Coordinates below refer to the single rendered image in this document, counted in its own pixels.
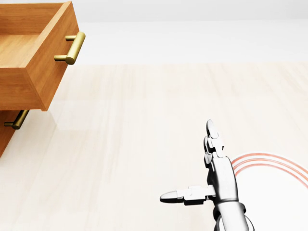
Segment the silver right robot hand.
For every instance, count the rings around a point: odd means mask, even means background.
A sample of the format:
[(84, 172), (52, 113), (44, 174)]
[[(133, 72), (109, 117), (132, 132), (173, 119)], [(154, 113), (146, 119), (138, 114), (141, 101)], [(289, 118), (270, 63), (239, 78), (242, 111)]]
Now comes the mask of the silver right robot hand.
[(214, 204), (238, 201), (238, 189), (230, 159), (224, 154), (224, 143), (213, 121), (206, 123), (204, 138), (204, 163), (208, 169), (207, 186), (190, 186), (184, 190), (175, 190), (160, 196), (162, 203), (183, 203), (184, 205), (202, 205), (206, 200)]

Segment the white plate with red rings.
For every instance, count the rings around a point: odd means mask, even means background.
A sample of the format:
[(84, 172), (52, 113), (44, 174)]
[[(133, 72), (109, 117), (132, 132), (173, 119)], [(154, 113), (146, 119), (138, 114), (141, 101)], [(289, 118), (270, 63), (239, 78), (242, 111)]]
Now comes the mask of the white plate with red rings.
[(231, 160), (239, 200), (255, 231), (308, 231), (308, 169), (273, 153)]

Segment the open wooden drawer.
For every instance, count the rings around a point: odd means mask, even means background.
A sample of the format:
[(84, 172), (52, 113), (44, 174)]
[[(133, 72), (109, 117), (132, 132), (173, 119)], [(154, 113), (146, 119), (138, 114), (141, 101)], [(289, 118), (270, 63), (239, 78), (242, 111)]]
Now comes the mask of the open wooden drawer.
[(0, 110), (48, 110), (78, 32), (71, 1), (0, 3)]

